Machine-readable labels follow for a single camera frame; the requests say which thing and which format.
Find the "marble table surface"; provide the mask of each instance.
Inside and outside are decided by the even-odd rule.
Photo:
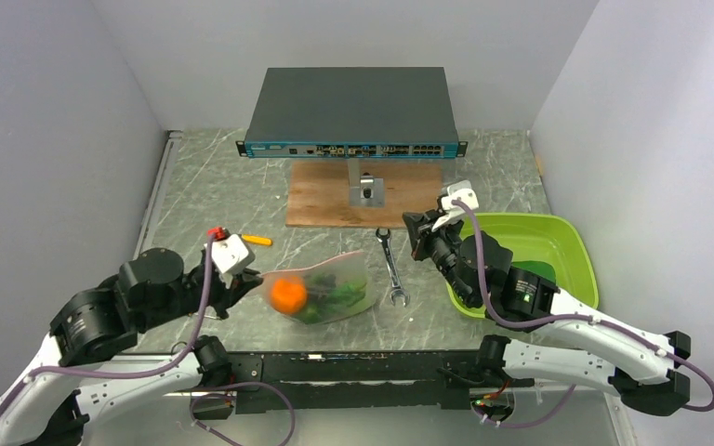
[[[292,160],[240,158],[234,141],[244,135],[244,129],[184,133],[152,245],[177,251],[190,269],[199,261],[206,231],[213,226],[270,237],[274,246],[253,248],[256,261],[251,268],[262,272],[304,268],[363,250],[378,301],[346,320],[303,325],[276,313],[253,292],[230,310],[226,321],[206,319],[203,335],[218,336],[232,351],[477,348],[488,334],[542,341],[535,334],[518,334],[492,321],[463,316],[450,302],[433,264],[412,260],[403,230],[393,232],[392,250],[412,299],[407,308],[394,307],[375,229],[288,228],[285,208]],[[460,136],[469,141],[467,156],[436,162],[442,165],[443,184],[470,180],[481,212],[549,212],[525,132],[465,130]],[[143,335],[135,351],[167,352],[187,339],[191,329],[192,318],[172,321]]]

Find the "green tray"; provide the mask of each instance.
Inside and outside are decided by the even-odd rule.
[[[554,269],[556,283],[573,297],[598,307],[598,284],[584,243],[578,232],[564,218],[540,214],[478,214],[481,230],[513,252],[513,263],[542,262]],[[461,238],[474,234],[465,218]],[[484,318],[485,308],[466,308],[447,286],[450,300],[459,311],[473,318]]]

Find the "yellow handle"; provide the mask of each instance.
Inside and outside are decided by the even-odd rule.
[[[268,239],[266,237],[259,237],[257,235],[248,234],[242,234],[240,235],[240,237],[242,237],[242,240],[247,243],[260,244],[261,246],[272,246],[272,239]]]

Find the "plastic bag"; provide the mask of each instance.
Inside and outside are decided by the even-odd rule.
[[[272,308],[307,324],[337,321],[371,308],[366,255],[354,251],[305,269],[263,274],[261,293]]]

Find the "wrench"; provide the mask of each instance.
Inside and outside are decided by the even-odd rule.
[[[382,250],[384,250],[384,257],[387,261],[387,271],[390,272],[390,302],[395,305],[395,301],[399,297],[403,297],[403,306],[409,305],[409,294],[403,289],[401,285],[401,278],[398,277],[398,271],[395,269],[395,259],[392,257],[392,251],[390,250],[390,230],[387,230],[386,234],[383,234],[381,229],[377,229],[377,239],[382,244]]]

